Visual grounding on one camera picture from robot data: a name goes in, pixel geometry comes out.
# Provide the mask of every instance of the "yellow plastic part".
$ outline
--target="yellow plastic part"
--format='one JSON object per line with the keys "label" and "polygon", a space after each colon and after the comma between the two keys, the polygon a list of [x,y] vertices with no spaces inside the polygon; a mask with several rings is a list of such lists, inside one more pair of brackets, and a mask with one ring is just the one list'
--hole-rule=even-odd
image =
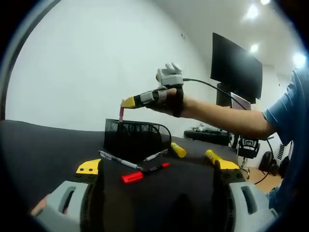
{"label": "yellow plastic part", "polygon": [[170,145],[176,152],[178,157],[183,158],[187,155],[187,152],[182,147],[178,146],[176,143],[172,142]]}
{"label": "yellow plastic part", "polygon": [[101,159],[94,159],[82,163],[76,170],[76,173],[98,175],[98,163],[100,162],[100,160]]}
{"label": "yellow plastic part", "polygon": [[121,107],[123,108],[134,108],[135,107],[135,101],[134,101],[134,97],[130,97],[126,100],[124,100],[122,103],[121,103]]}
{"label": "yellow plastic part", "polygon": [[221,169],[239,169],[239,166],[237,166],[236,164],[234,164],[231,161],[227,161],[227,160],[222,159],[220,156],[218,156],[212,150],[207,150],[205,152],[205,155],[206,155],[207,158],[209,158],[211,160],[213,165],[215,164],[216,160],[219,161]]}

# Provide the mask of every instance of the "silver pen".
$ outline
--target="silver pen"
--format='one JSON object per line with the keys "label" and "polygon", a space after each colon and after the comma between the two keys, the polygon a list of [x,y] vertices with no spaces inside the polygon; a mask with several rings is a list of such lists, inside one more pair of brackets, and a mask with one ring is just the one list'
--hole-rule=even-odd
{"label": "silver pen", "polygon": [[109,154],[109,153],[107,153],[107,152],[105,152],[105,151],[98,151],[98,152],[99,152],[99,154],[100,154],[103,158],[106,158],[106,159],[108,159],[108,160],[114,160],[114,161],[116,161],[116,162],[118,162],[118,163],[120,163],[120,164],[123,164],[124,166],[127,166],[127,167],[129,167],[129,168],[134,168],[134,169],[137,169],[137,170],[140,170],[140,171],[143,170],[143,168],[140,167],[140,166],[138,166],[137,164],[134,164],[134,163],[131,163],[131,162],[126,161],[126,160],[124,160],[124,159],[121,159],[121,158],[118,158],[118,157],[116,157],[116,156],[113,156],[113,155],[111,155],[111,154]]}
{"label": "silver pen", "polygon": [[165,153],[167,153],[168,149],[164,149],[163,151],[159,151],[158,153],[155,153],[151,156],[148,156],[146,159],[144,159],[143,161],[150,161],[150,160],[153,160],[154,158],[160,156],[160,155],[163,155]]}

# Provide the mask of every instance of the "black chair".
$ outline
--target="black chair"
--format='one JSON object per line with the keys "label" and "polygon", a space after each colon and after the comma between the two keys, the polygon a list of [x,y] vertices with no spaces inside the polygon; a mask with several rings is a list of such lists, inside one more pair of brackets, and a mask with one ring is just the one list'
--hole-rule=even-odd
{"label": "black chair", "polygon": [[253,159],[257,156],[259,149],[260,144],[258,139],[250,139],[244,136],[240,138],[238,145],[238,156],[243,157],[240,169],[244,170],[248,174],[247,179],[250,178],[250,169],[244,168],[244,165],[246,164],[247,159]]}

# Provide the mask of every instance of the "ceiling light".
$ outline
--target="ceiling light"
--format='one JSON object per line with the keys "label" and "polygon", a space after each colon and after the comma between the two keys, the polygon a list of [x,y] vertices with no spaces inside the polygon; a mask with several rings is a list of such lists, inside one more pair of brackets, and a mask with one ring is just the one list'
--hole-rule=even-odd
{"label": "ceiling light", "polygon": [[262,3],[263,5],[269,4],[269,3],[270,3],[270,0],[261,0],[261,3]]}
{"label": "ceiling light", "polygon": [[247,18],[250,18],[250,19],[254,19],[256,18],[258,15],[258,9],[255,5],[251,5],[248,12],[247,12]]}
{"label": "ceiling light", "polygon": [[306,63],[306,57],[300,53],[297,53],[293,56],[293,62],[296,68],[301,68]]}
{"label": "ceiling light", "polygon": [[259,49],[259,45],[258,44],[253,44],[250,48],[250,52],[251,53],[255,53],[257,52],[257,50]]}

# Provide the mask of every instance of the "ceiling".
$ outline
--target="ceiling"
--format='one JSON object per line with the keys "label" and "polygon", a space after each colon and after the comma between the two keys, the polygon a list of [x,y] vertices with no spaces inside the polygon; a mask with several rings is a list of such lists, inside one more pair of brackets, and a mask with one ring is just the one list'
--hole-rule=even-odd
{"label": "ceiling", "polygon": [[[272,2],[262,5],[260,0],[153,0],[166,11],[196,46],[210,70],[212,33],[216,32],[250,50],[258,44],[255,57],[264,65],[275,67],[276,73],[290,76],[293,55],[304,53],[291,22],[281,17]],[[258,15],[246,18],[254,5]]]}

